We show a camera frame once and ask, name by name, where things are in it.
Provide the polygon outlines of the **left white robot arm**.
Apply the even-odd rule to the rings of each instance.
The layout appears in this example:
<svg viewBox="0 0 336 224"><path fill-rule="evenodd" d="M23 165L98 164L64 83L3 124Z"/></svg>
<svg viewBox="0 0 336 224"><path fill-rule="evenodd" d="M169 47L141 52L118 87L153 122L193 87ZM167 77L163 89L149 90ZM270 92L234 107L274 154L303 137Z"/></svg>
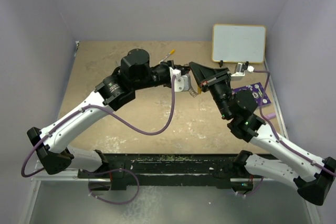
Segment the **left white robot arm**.
<svg viewBox="0 0 336 224"><path fill-rule="evenodd" d="M86 151L70 143L83 131L107 115L114 117L133 130L148 135L115 114L135 99L137 90L163 86L172 93L187 91L191 86L190 67L176 65L172 60L150 66L150 55L144 49L132 49L121 59L120 66L99 83L74 109L51 125L32 127L27 136L33 151L49 175L67 168L87 170L96 178L108 172L108 161L99 150Z"/></svg>

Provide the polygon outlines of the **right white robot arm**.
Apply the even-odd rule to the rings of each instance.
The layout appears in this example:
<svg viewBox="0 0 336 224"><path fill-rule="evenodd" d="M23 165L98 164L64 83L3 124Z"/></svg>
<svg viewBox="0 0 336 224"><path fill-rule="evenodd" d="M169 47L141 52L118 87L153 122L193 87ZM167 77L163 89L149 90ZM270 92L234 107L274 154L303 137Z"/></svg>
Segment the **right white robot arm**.
<svg viewBox="0 0 336 224"><path fill-rule="evenodd" d="M263 114L255 114L256 109L262 108L250 90L233 92L232 75L227 68L210 68L195 62L190 62L189 67L198 89L211 93L222 118L229 121L232 135L275 157L269 160L242 151L235 159L234 173L238 177L253 174L276 180L295 189L306 201L323 205L335 179L335 159L316 156L277 133Z"/></svg>

